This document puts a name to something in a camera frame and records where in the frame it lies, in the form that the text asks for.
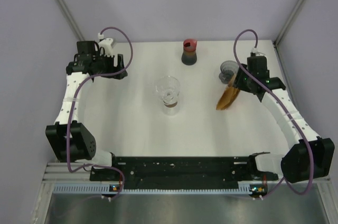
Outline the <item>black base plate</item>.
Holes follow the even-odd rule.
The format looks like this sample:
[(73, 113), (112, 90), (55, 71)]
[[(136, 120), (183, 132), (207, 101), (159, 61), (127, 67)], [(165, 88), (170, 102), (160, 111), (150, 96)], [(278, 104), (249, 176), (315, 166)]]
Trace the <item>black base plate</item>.
[(113, 170), (92, 169), (95, 182), (125, 182), (125, 189), (236, 189), (241, 181), (277, 181), (258, 171), (254, 156), (116, 157)]

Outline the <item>right aluminium frame post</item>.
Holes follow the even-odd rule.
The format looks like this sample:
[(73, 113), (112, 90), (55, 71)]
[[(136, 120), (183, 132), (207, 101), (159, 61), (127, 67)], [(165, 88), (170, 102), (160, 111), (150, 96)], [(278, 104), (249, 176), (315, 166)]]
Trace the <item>right aluminium frame post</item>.
[(279, 45), (282, 43), (283, 39), (285, 38), (286, 34), (292, 27), (293, 23), (299, 16), (302, 8), (304, 7), (307, 0), (297, 0), (296, 4), (294, 5), (293, 9), (291, 10), (288, 18), (286, 19), (285, 23), (283, 24), (282, 28), (278, 32), (277, 37), (274, 40), (274, 47), (278, 48)]

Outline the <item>aluminium frame post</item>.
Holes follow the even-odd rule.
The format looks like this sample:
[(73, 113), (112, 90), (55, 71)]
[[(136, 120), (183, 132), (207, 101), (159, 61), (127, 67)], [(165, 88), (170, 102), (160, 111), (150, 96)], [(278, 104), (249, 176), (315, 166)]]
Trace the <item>aluminium frame post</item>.
[(65, 0), (55, 0), (61, 14), (63, 15), (64, 19), (66, 20), (68, 26), (70, 27), (72, 33), (75, 35), (78, 41), (85, 41), (86, 38), (83, 35), (82, 31), (79, 28), (78, 23), (76, 22), (75, 18), (73, 17), (68, 5), (66, 4)]
[(278, 48), (279, 45), (282, 43), (283, 39), (285, 38), (286, 34), (292, 27), (293, 23), (299, 16), (302, 8), (304, 7), (307, 0), (297, 0), (296, 4), (294, 5), (293, 9), (291, 10), (288, 18), (286, 19), (285, 23), (283, 24), (282, 28), (278, 32), (277, 37), (274, 40), (274, 47)]

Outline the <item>brown coffee filter stack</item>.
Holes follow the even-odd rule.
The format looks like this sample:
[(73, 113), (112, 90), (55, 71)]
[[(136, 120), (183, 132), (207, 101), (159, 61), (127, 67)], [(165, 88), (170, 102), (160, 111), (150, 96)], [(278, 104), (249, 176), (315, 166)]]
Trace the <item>brown coffee filter stack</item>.
[(229, 108), (232, 103), (236, 100), (240, 89), (233, 86), (234, 80), (236, 79), (236, 74), (232, 76), (228, 85), (226, 86), (221, 98), (219, 99), (216, 110), (226, 110)]

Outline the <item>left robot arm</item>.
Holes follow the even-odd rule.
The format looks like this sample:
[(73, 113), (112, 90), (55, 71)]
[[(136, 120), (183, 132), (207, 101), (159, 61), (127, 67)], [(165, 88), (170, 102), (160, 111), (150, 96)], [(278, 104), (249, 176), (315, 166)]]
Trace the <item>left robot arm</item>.
[(45, 129), (46, 137), (60, 162), (79, 162), (100, 165), (101, 173), (109, 180), (119, 176), (120, 168), (113, 163), (111, 152), (97, 147), (95, 137), (84, 125), (87, 95), (95, 74), (105, 78), (123, 79), (122, 54), (113, 55), (115, 40), (77, 42), (77, 54), (66, 67), (67, 86), (60, 112), (52, 125)]

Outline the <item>red-topped dark flask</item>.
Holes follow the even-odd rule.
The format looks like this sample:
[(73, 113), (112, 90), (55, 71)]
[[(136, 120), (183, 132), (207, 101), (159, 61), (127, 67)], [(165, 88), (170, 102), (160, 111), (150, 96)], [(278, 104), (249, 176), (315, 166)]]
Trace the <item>red-topped dark flask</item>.
[(185, 65), (192, 66), (197, 62), (196, 47), (196, 39), (186, 39), (183, 41), (183, 53), (181, 56), (181, 61)]

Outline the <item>glass beaker with brown band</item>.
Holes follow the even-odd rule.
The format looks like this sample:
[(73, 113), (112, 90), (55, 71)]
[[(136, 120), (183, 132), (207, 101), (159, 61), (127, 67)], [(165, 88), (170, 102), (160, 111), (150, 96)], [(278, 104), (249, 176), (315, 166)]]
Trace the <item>glass beaker with brown band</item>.
[(180, 110), (180, 105), (178, 101), (172, 104), (163, 103), (162, 105), (163, 113), (168, 116), (176, 115), (179, 112), (179, 110)]

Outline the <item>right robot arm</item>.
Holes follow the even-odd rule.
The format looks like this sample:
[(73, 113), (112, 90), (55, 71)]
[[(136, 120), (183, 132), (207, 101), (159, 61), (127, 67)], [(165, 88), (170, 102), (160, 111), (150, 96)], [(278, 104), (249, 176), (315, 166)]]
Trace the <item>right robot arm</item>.
[(256, 154), (247, 165), (247, 174), (257, 180), (266, 172), (283, 176), (288, 182), (308, 180), (329, 174), (335, 146), (330, 138), (322, 138), (311, 129), (292, 103), (286, 87), (278, 77), (270, 77), (267, 59), (251, 54), (237, 72), (234, 87), (254, 94), (271, 113), (284, 134), (289, 150), (285, 154), (272, 151)]

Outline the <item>aluminium front rail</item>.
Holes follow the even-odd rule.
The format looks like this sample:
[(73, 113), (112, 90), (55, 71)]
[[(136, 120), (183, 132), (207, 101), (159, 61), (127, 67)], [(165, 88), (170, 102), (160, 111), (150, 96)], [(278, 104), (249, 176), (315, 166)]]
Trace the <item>aluminium front rail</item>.
[(202, 178), (220, 177), (225, 181), (276, 181), (279, 176), (273, 172), (258, 171), (247, 165), (246, 162), (235, 162), (228, 158), (211, 158), (203, 160), (184, 159), (177, 162), (164, 160), (152, 162), (144, 159), (141, 161), (127, 161), (118, 163), (117, 169), (121, 173), (108, 168), (81, 168), (70, 173), (68, 168), (62, 163), (50, 163), (47, 165), (43, 179), (62, 180), (62, 181), (117, 181), (125, 176), (126, 181), (136, 181), (152, 178), (183, 178), (188, 179), (195, 176)]

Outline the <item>left aluminium frame post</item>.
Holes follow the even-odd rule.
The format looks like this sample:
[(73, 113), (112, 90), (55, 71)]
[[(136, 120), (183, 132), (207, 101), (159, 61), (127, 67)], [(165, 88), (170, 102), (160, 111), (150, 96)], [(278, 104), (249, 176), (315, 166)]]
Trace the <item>left aluminium frame post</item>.
[(78, 23), (76, 22), (75, 18), (73, 17), (68, 5), (66, 4), (65, 0), (55, 0), (61, 14), (63, 15), (64, 19), (66, 20), (68, 26), (70, 27), (72, 33), (75, 35), (78, 41), (85, 41), (86, 38), (83, 35), (82, 31), (79, 28)]

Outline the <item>clear glass dripper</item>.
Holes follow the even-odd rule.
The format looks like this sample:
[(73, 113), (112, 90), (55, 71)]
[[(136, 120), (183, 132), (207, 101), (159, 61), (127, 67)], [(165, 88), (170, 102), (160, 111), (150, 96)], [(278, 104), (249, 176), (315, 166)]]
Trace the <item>clear glass dripper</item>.
[(161, 77), (155, 83), (156, 97), (167, 106), (178, 102), (180, 90), (181, 84), (173, 76)]

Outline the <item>grey plastic dripper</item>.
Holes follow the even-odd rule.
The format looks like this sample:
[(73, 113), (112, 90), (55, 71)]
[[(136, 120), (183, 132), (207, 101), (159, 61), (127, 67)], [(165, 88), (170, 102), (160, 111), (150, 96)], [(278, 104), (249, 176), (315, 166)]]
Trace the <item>grey plastic dripper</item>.
[(225, 61), (220, 65), (219, 79), (223, 84), (228, 84), (232, 77), (238, 72), (239, 66), (235, 61)]

